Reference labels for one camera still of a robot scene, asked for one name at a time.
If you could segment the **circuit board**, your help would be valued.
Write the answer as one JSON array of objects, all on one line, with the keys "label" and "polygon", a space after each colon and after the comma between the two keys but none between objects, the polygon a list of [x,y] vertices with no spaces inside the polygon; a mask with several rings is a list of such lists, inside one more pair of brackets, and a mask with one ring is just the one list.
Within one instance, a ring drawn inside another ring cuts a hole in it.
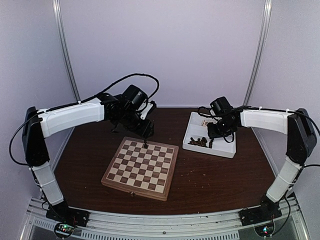
[{"label": "circuit board", "polygon": [[254,228],[255,233],[262,238],[267,238],[268,236],[272,235],[275,231],[275,226],[271,223],[258,225]]},{"label": "circuit board", "polygon": [[53,232],[58,238],[68,238],[75,230],[74,226],[59,222],[54,226]]}]

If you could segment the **aluminium front rail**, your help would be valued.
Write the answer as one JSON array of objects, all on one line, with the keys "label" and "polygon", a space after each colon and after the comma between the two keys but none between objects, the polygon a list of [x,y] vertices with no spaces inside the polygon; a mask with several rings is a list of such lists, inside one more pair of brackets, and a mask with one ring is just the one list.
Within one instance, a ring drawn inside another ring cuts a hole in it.
[{"label": "aluminium front rail", "polygon": [[297,199],[280,202],[282,216],[244,226],[239,210],[180,215],[134,215],[89,211],[85,227],[78,226],[71,240],[263,240],[258,233],[273,223],[273,240],[310,239]]}]

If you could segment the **left circuit board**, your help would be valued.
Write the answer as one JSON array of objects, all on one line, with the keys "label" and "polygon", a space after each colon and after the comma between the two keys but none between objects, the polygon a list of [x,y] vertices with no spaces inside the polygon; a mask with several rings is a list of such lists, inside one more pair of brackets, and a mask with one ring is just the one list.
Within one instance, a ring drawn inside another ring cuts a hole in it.
[{"label": "left circuit board", "polygon": [[53,232],[58,238],[68,238],[75,230],[74,226],[59,222],[54,226]]}]

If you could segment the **dark chess pieces pile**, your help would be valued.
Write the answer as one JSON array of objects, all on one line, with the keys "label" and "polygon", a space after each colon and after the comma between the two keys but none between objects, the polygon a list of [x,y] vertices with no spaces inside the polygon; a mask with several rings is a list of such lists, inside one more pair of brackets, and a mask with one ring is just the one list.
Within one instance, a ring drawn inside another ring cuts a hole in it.
[{"label": "dark chess pieces pile", "polygon": [[205,137],[194,139],[193,137],[190,138],[190,141],[188,142],[189,145],[198,146],[207,148],[207,139]]}]

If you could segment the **left aluminium corner post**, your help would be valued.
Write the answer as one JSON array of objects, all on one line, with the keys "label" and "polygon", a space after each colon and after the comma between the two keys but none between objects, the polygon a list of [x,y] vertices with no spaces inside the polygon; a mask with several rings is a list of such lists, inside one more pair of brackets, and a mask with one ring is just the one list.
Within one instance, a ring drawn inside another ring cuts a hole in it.
[{"label": "left aluminium corner post", "polygon": [[53,6],[53,14],[54,14],[54,18],[57,26],[57,31],[59,35],[59,41],[61,45],[63,61],[64,61],[67,77],[68,77],[75,101],[79,102],[81,98],[80,98],[80,93],[75,80],[74,71],[72,68],[72,63],[71,63],[70,54],[68,50],[68,44],[67,44],[64,23],[63,23],[63,16],[61,11],[61,3],[59,0],[53,0],[52,6]]}]

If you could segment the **dark chess piece tray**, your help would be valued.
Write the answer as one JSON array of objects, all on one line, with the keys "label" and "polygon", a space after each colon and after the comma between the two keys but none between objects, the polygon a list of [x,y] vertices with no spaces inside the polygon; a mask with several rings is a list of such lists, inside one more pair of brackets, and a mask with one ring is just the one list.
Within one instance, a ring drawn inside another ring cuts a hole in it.
[{"label": "dark chess piece tray", "polygon": [[210,142],[209,142],[208,147],[209,147],[210,149],[213,148],[213,142],[214,142],[214,139],[211,139]]}]

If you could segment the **right circuit board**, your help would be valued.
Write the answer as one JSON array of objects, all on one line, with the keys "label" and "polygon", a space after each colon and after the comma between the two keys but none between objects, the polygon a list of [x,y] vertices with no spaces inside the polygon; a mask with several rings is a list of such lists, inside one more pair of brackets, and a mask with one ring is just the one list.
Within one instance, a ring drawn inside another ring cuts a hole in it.
[{"label": "right circuit board", "polygon": [[254,228],[255,233],[262,238],[267,238],[268,236],[272,235],[275,231],[275,226],[271,223],[258,225]]}]

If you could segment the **aluminium corner post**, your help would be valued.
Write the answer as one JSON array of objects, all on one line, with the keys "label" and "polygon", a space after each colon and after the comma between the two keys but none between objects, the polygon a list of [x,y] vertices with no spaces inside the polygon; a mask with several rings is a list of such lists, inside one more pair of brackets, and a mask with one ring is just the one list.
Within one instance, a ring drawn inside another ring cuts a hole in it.
[{"label": "aluminium corner post", "polygon": [[80,98],[80,93],[75,80],[74,71],[72,68],[72,63],[71,63],[70,54],[68,50],[68,44],[67,44],[64,23],[63,23],[63,16],[61,11],[61,3],[59,0],[53,0],[52,6],[53,6],[53,14],[54,14],[54,18],[57,26],[57,31],[59,35],[59,41],[61,45],[63,61],[64,61],[67,77],[68,77],[75,101],[79,102],[81,98]]},{"label": "aluminium corner post", "polygon": [[264,48],[266,46],[269,28],[270,28],[270,22],[271,22],[271,15],[272,15],[272,0],[265,0],[264,1],[264,8],[263,8],[263,14],[262,14],[262,20],[261,20],[261,26],[260,26],[260,33],[259,33],[259,39],[257,43],[256,53],[253,61],[253,67],[251,70],[246,94],[244,97],[243,105],[248,105],[251,96],[253,94],[254,86],[259,74],[262,58],[263,58],[263,52]]}]

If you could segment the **right aluminium corner post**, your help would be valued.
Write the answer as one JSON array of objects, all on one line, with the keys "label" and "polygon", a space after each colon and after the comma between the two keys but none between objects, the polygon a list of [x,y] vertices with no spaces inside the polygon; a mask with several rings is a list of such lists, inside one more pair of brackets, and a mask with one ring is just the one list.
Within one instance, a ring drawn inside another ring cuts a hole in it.
[{"label": "right aluminium corner post", "polygon": [[269,28],[270,28],[270,22],[271,22],[271,15],[272,15],[272,0],[265,0],[264,1],[264,8],[263,8],[263,14],[262,14],[262,20],[261,20],[261,26],[260,26],[260,33],[259,33],[259,39],[257,43],[256,53],[253,61],[253,67],[251,70],[246,94],[244,97],[243,105],[248,105],[251,96],[253,94],[254,86],[259,74],[262,58],[263,58],[263,52],[264,48],[266,46]]}]

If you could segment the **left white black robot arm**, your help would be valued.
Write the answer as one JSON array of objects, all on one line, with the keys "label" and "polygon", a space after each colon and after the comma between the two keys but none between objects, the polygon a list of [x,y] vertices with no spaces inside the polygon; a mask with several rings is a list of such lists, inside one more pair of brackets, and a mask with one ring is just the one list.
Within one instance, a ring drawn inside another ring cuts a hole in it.
[{"label": "left white black robot arm", "polygon": [[147,116],[157,107],[140,88],[130,85],[122,94],[103,92],[88,101],[37,110],[30,107],[25,116],[22,143],[25,161],[46,197],[53,215],[61,222],[72,218],[72,211],[58,185],[45,139],[80,125],[110,121],[146,140],[154,134],[154,125]]}]

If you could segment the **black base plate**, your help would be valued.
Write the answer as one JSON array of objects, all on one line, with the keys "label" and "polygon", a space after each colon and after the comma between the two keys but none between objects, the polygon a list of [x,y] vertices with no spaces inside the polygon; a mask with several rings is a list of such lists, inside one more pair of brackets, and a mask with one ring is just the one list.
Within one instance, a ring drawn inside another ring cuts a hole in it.
[{"label": "black base plate", "polygon": [[255,225],[272,219],[279,218],[282,216],[280,209],[276,209],[272,212],[265,213],[261,206],[253,208],[243,208],[238,212],[242,226]]},{"label": "black base plate", "polygon": [[90,213],[70,207],[50,206],[46,211],[46,218],[66,223],[73,227],[86,227]]}]

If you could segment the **white plastic tray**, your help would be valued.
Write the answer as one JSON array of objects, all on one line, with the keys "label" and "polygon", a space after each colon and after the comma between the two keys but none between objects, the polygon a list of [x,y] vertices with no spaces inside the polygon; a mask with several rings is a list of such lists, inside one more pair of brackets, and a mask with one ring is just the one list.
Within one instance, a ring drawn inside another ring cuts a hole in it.
[{"label": "white plastic tray", "polygon": [[[229,142],[226,142],[224,138],[215,138],[212,142],[212,147],[209,147],[210,138],[208,136],[208,128],[205,124],[203,124],[203,122],[208,123],[213,121],[214,120],[211,118],[200,116],[197,112],[192,111],[190,113],[190,117],[182,141],[182,148],[188,151],[232,159],[236,154],[235,133],[234,140],[232,140],[233,137],[231,135],[226,137],[226,140]],[[197,140],[202,139],[203,137],[207,140],[207,147],[189,144],[191,138]]]}]

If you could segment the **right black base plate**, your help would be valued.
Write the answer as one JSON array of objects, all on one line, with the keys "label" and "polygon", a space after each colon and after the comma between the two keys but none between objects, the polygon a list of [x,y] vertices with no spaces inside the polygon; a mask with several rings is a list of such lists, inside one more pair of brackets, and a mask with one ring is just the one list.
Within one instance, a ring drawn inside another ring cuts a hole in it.
[{"label": "right black base plate", "polygon": [[265,213],[261,206],[253,208],[243,208],[238,212],[242,226],[255,225],[272,219],[279,218],[282,216],[280,209],[276,209],[272,212]]}]

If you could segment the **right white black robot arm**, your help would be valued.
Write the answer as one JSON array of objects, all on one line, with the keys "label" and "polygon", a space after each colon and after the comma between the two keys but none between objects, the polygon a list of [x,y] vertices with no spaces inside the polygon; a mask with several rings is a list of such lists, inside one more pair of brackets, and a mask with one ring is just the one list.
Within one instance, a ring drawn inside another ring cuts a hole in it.
[{"label": "right white black robot arm", "polygon": [[285,162],[256,210],[259,220],[268,220],[276,215],[280,200],[306,167],[305,163],[317,145],[319,127],[304,108],[232,107],[224,96],[211,102],[210,107],[213,111],[210,118],[214,119],[214,122],[207,124],[210,139],[233,137],[241,127],[264,129],[287,136]]}]

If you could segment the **wooden chessboard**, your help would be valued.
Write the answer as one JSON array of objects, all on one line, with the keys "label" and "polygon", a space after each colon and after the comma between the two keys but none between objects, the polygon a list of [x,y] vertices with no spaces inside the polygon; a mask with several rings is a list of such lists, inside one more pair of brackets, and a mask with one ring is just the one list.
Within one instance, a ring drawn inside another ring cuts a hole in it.
[{"label": "wooden chessboard", "polygon": [[124,137],[101,184],[135,196],[167,201],[179,147]]}]

